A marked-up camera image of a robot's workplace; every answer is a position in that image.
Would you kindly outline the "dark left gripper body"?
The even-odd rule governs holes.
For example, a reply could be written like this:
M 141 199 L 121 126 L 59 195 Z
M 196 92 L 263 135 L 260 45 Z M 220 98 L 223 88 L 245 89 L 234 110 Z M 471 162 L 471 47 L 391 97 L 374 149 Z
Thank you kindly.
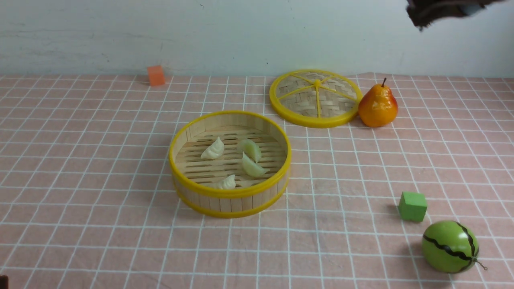
M 6 275 L 0 275 L 0 289 L 9 289 L 9 278 Z

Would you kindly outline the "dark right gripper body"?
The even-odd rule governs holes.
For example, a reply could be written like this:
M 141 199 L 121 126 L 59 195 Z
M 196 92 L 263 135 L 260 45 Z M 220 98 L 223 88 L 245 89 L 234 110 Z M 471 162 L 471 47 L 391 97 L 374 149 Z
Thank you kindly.
M 504 0 L 408 0 L 406 12 L 413 25 L 423 31 L 443 18 L 468 18 Z

